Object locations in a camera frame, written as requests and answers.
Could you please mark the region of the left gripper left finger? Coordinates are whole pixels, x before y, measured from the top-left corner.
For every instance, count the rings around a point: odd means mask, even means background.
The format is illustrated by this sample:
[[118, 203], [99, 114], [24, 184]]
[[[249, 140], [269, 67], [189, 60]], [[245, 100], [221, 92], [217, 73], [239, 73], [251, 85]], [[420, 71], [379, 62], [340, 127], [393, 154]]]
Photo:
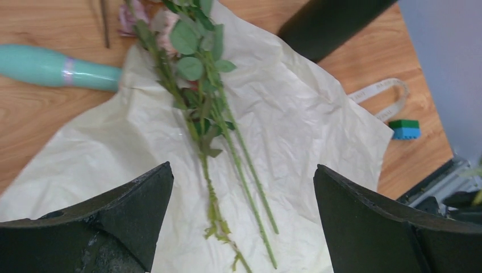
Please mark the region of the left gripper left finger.
[[36, 220], [1, 223], [2, 272], [150, 272], [174, 177], [165, 162]]

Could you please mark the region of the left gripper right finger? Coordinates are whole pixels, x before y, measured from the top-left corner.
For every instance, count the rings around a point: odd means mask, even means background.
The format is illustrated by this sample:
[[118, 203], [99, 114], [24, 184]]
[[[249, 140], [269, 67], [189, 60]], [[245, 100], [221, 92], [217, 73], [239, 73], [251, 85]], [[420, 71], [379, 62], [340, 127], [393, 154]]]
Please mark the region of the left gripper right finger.
[[335, 272], [480, 272], [481, 226], [426, 213], [319, 165], [313, 177]]

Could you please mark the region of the peach paper bouquet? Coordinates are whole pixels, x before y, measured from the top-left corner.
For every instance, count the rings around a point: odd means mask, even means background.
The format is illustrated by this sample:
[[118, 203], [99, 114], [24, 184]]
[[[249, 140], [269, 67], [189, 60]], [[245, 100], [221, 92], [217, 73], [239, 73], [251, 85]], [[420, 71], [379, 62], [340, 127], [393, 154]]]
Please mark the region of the peach paper bouquet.
[[[249, 150], [279, 233], [248, 167], [250, 186], [274, 252], [273, 267], [222, 138], [209, 173], [236, 242], [254, 272], [332, 272], [313, 176], [324, 164], [375, 190], [392, 131], [347, 97], [341, 84], [277, 36], [215, 3], [224, 25], [222, 76], [230, 109]], [[172, 96], [152, 60], [133, 45], [119, 92], [64, 125], [1, 196], [1, 220], [39, 218], [122, 185], [163, 162], [174, 176], [153, 272], [231, 272], [234, 252], [208, 227], [206, 182]]]

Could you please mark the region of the beige ribbon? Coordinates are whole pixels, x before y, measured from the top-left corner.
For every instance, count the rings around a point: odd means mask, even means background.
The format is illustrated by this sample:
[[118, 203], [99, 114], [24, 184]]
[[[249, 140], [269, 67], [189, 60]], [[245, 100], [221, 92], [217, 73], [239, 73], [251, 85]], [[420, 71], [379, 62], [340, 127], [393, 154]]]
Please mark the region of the beige ribbon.
[[376, 110], [373, 115], [382, 122], [386, 122], [394, 118], [404, 108], [409, 94], [408, 85], [399, 78], [392, 77], [352, 92], [348, 97], [356, 104], [381, 103], [380, 106], [373, 108]]

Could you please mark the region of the flower stems bunch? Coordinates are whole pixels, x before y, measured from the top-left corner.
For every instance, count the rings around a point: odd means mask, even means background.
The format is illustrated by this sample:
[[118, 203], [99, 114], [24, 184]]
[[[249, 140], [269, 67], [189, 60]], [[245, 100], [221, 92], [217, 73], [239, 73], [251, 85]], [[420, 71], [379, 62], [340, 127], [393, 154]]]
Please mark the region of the flower stems bunch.
[[141, 47], [152, 57], [158, 83], [173, 96], [173, 106], [181, 110], [188, 133], [197, 148], [209, 195], [207, 217], [210, 225], [206, 228], [204, 237], [216, 237], [229, 245], [235, 254], [234, 263], [241, 263], [247, 272], [251, 272], [245, 256], [231, 238], [231, 230], [222, 215], [209, 175], [209, 159], [222, 152], [211, 144], [215, 138], [223, 137], [255, 216], [269, 260], [277, 268], [274, 251], [243, 172], [242, 163], [246, 162], [272, 229], [278, 232], [262, 183], [228, 105], [221, 75], [234, 71], [236, 65], [222, 56], [224, 26], [216, 24], [211, 17], [214, 2], [162, 1], [161, 6], [165, 25], [160, 31], [151, 26], [148, 8], [142, 1], [124, 1], [120, 21], [128, 35], [136, 37]]

